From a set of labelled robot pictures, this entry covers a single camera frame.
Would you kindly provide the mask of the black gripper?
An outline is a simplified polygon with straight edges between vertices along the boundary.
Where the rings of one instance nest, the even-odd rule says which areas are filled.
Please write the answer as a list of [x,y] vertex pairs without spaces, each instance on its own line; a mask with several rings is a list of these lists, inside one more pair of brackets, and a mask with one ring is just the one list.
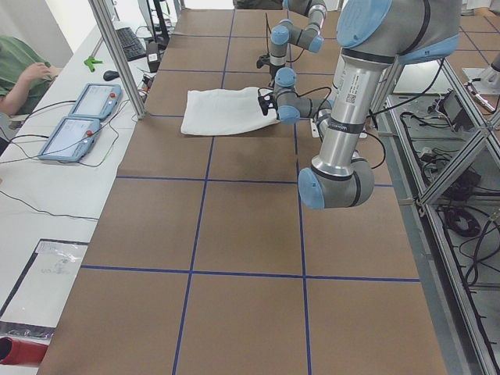
[[274,87],[275,75],[276,75],[276,71],[274,69],[270,68],[270,81],[268,83],[269,87]]

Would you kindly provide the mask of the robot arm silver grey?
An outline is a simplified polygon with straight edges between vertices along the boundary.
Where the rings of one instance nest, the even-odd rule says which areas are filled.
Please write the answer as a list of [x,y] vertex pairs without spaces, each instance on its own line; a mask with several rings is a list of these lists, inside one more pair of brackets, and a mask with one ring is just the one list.
[[289,45],[313,53],[317,53],[323,45],[321,30],[327,18],[327,7],[324,1],[284,0],[283,7],[290,12],[307,16],[308,23],[304,28],[301,28],[290,19],[283,19],[271,29],[270,50],[267,56],[271,84],[274,84],[277,71],[285,67]]
[[348,208],[372,194],[374,175],[356,145],[380,76],[393,63],[442,59],[458,46],[460,1],[350,1],[337,23],[341,46],[328,99],[301,98],[296,74],[285,65],[289,45],[318,52],[327,10],[322,1],[286,1],[284,7],[309,18],[305,29],[281,20],[271,32],[273,103],[283,123],[314,118],[323,132],[320,153],[300,171],[298,189],[310,209]]

